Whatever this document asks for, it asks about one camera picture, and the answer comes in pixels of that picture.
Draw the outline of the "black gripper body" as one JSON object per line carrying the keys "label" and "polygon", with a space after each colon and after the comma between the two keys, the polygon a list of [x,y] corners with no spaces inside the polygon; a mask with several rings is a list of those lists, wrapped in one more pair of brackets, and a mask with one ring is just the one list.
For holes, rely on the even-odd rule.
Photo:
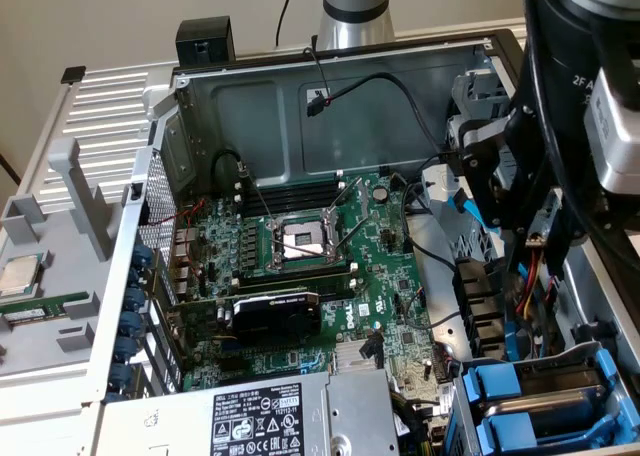
{"label": "black gripper body", "polygon": [[601,230],[639,230],[639,0],[523,0],[528,36],[518,92],[533,75],[559,146],[565,187]]}

